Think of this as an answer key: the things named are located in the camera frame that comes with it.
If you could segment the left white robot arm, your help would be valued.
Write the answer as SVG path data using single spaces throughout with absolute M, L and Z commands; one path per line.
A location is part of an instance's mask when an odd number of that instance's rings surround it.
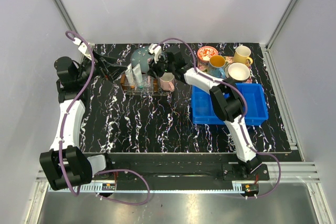
M 60 118 L 50 150 L 40 154 L 39 162 L 55 191 L 89 184 L 95 174 L 109 179 L 114 172 L 106 154 L 85 157 L 79 149 L 79 136 L 91 79 L 101 77 L 113 82 L 126 66 L 118 65 L 115 59 L 93 55 L 94 61 L 86 58 L 77 63 L 64 56 L 54 63 Z

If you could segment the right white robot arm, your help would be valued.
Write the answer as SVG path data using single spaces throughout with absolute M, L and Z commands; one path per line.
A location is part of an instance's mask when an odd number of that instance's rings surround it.
M 172 73 L 176 80 L 209 94 L 215 115 L 225 123 L 234 141 L 239 175 L 245 180 L 256 176 L 261 159 L 245 123 L 247 102 L 233 79 L 215 78 L 188 65 L 180 50 L 162 52 L 160 46 L 152 44 L 149 54 L 153 57 L 148 60 L 149 75 L 158 78 L 165 73 Z

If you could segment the pink ceramic mug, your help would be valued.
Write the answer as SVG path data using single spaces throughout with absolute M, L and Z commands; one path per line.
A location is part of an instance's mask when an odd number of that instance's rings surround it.
M 175 77 L 172 73 L 166 72 L 159 79 L 160 87 L 164 91 L 173 92 L 175 90 Z

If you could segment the teal cap toothpaste tube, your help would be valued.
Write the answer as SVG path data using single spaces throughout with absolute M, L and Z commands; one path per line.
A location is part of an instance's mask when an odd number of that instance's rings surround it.
M 142 72 L 141 72 L 141 67 L 140 64 L 137 64 L 134 68 L 133 68 L 133 73 L 137 82 L 137 85 L 140 89 L 143 88 L 143 78 L 142 78 Z

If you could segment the clear acrylic tray wooden handles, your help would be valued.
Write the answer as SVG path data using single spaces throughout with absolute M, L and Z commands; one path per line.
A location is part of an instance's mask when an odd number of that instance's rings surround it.
M 146 74 L 142 75 L 142 82 L 138 84 L 136 79 L 134 78 L 134 85 L 131 85 L 125 74 L 121 76 L 120 80 L 121 88 L 123 93 L 127 95 L 140 95 L 140 96 L 167 96 L 171 94 L 171 91 L 164 91 L 158 79 L 153 78 L 152 76 L 148 76 Z

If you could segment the orange cap toothpaste tube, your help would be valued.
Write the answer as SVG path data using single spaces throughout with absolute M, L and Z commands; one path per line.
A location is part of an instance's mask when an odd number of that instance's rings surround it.
M 135 82 L 134 82 L 134 77 L 133 77 L 133 72 L 132 72 L 132 64 L 130 63 L 127 66 L 127 69 L 125 71 L 125 76 L 127 78 L 129 86 L 134 89 L 135 88 Z

